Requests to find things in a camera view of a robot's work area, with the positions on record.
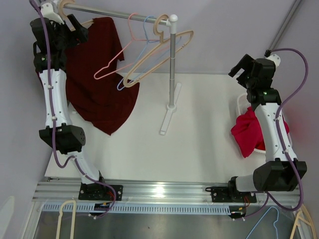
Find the pink thin hanger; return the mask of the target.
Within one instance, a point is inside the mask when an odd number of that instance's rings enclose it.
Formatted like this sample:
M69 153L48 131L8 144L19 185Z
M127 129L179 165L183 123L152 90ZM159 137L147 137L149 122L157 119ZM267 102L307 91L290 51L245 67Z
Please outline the pink thin hanger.
M131 36L131 40L130 42L124 47L122 48L120 51L117 52L117 54L108 62L108 64L104 67L102 67L101 69L99 69L94 75L94 79L95 80L101 80L105 77L108 77L112 74L115 74L115 73L118 73L120 70L123 70L127 67L130 67L133 65L133 63L130 63L122 68L119 68L117 69L117 62L118 60L121 61L121 57L124 56L124 50L126 50L133 42L146 42L147 44L149 43L149 38L147 36L147 34L145 33L145 38L136 38L134 33L133 33L133 30L132 30L132 27L131 27L131 19L133 16L137 16L138 13L134 12L134 13L131 13L128 17L128 27L129 27L129 32L130 32L130 36ZM115 70L109 70L109 68L111 67L111 65L115 63L116 64L116 69Z

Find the magenta pink t shirt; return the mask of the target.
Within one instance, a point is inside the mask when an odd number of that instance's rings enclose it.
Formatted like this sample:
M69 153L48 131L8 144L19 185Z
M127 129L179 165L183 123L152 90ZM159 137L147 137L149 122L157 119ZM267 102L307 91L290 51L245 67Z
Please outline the magenta pink t shirt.
M280 106L267 103L258 105L255 110L249 107L236 119L231 134L245 158L253 153L258 142L264 141L266 162L275 159L287 161L287 155L290 160L297 157L290 146L287 129Z

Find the dark maroon t shirt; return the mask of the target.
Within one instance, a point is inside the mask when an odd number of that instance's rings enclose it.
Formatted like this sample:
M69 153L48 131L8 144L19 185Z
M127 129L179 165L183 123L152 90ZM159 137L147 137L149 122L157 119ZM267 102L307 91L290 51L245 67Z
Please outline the dark maroon t shirt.
M114 21L95 18L88 28L88 41L65 51L66 96L79 115L111 135L128 119L137 101L139 84L121 91L120 74L101 80L93 75L122 49Z

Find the beige wooden hanger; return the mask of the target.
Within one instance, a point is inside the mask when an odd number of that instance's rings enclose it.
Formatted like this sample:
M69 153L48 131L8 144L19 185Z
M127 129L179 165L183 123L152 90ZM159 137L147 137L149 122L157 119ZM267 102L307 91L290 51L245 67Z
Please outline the beige wooden hanger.
M155 20L153 33L158 39L153 42L157 45L149 52L143 52L135 61L133 67L122 80L125 88L133 87L167 61L171 62L170 72L174 73L176 54L183 50L194 36L192 30L177 32L177 21L178 17L175 14L162 14ZM167 38L164 36L164 31L159 30L161 22L169 28L170 36Z

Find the red t shirt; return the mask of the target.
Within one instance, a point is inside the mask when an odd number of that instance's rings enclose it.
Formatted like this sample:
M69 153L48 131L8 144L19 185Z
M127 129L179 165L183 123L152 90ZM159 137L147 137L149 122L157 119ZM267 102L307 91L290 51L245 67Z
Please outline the red t shirt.
M265 151L266 148L265 148L265 143L264 141L261 141L261 142L258 142L255 146L255 149L256 150L261 150L261 151Z

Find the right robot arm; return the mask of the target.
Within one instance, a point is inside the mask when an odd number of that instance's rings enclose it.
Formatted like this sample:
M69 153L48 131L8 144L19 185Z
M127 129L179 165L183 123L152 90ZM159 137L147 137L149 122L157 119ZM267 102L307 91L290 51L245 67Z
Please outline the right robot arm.
M258 59L245 54L229 73L234 77L243 70L237 81L246 89L266 147L266 162L262 166L251 175L232 178L234 185L227 189L231 201L239 201L245 192L293 191L307 171L306 163L299 161L292 149L284 125L280 94L271 86L279 63L276 54Z

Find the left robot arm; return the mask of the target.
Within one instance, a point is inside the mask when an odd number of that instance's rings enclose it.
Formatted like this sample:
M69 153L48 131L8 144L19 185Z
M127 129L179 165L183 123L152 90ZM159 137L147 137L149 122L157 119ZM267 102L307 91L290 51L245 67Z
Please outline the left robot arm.
M74 15L68 15L74 26L40 16L30 23L36 38L33 45L34 66L43 85L46 122L40 138L53 150L56 165L63 169L72 162L81 175L82 184L90 187L97 200L107 195L100 171L86 159L86 136L83 128L73 125L66 97L66 49L87 42L88 30Z

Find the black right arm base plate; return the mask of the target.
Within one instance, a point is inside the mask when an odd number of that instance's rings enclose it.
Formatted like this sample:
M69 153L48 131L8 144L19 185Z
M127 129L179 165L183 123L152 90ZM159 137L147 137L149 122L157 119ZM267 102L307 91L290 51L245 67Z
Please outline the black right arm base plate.
M210 192L212 202L214 203L257 203L256 195L250 192L239 192L229 187L207 187L206 192Z

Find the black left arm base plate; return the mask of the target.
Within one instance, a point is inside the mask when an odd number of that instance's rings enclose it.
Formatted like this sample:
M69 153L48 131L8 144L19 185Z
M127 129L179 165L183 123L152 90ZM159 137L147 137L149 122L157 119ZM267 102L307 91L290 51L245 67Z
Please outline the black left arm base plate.
M100 184L81 184L78 199L86 201L112 201L114 195L114 192L109 187Z

